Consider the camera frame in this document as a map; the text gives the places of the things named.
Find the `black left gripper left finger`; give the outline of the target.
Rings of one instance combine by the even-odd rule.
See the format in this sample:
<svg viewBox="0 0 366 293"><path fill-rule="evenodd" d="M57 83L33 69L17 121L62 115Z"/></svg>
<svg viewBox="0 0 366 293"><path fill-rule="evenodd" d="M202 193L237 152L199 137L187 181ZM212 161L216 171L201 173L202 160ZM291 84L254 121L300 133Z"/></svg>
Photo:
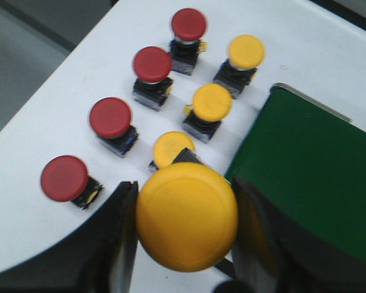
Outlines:
<svg viewBox="0 0 366 293"><path fill-rule="evenodd" d="M0 273L0 292L129 292L138 183L121 182L78 229Z"/></svg>

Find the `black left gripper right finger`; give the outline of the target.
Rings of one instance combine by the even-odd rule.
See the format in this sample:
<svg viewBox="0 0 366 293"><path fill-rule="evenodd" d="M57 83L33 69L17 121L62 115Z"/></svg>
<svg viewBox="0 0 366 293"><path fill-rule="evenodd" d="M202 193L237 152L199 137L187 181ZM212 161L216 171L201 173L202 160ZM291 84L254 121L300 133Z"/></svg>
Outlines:
<svg viewBox="0 0 366 293"><path fill-rule="evenodd" d="M232 259L252 292L366 292L366 262L286 216L251 182L232 179L239 227Z"/></svg>

